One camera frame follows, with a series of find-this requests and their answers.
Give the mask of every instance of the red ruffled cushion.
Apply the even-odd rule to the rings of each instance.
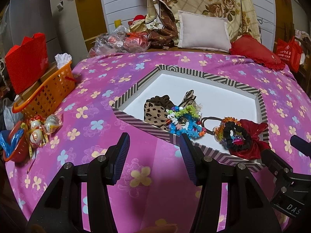
[[[285,63],[264,45],[259,43],[250,35],[243,35],[238,40],[231,43],[229,50],[231,55],[241,55],[254,60],[264,67],[280,71],[285,68]]]

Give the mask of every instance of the pink floral bedsheet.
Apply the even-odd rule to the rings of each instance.
[[[221,75],[261,90],[269,122],[271,148],[295,172],[310,174],[310,159],[293,148],[290,137],[297,134],[311,141],[310,99],[296,83],[288,67],[274,72],[251,59],[199,52],[151,52],[81,61],[73,70],[76,89],[60,104],[63,127],[49,143],[37,149],[35,163],[16,167],[6,164],[15,197],[28,219],[43,192],[65,162],[90,162],[116,144],[128,132],[131,146],[121,179],[109,186],[109,198],[119,233],[176,223],[178,232],[189,232],[200,187],[189,180],[180,149],[164,140],[117,119],[111,104],[141,77],[159,64],[177,65]],[[271,197],[273,176],[263,169],[255,174]],[[225,226],[226,184],[223,185],[219,229]],[[84,228],[89,230],[86,185],[82,187]],[[282,227],[288,218],[277,213]]]

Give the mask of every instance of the white paneled wall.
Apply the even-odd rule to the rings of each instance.
[[[263,18],[260,24],[262,44],[273,50],[275,39],[276,10],[275,0],[252,0],[254,3],[257,18]]]
[[[147,0],[102,0],[108,31],[115,29],[114,21],[121,19],[124,26],[136,15],[147,14]]]

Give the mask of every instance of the red shopping bag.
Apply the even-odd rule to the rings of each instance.
[[[279,39],[277,41],[276,55],[284,61],[291,71],[297,73],[300,65],[302,48],[293,37],[288,43]]]
[[[13,46],[5,56],[7,71],[16,94],[34,84],[48,68],[45,35],[24,37],[21,46]]]

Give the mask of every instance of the white plastic bag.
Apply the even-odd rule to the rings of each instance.
[[[71,61],[73,58],[70,54],[64,53],[64,54],[57,54],[55,56],[55,60],[57,62],[57,68],[61,69],[64,65],[68,64],[69,61]]]

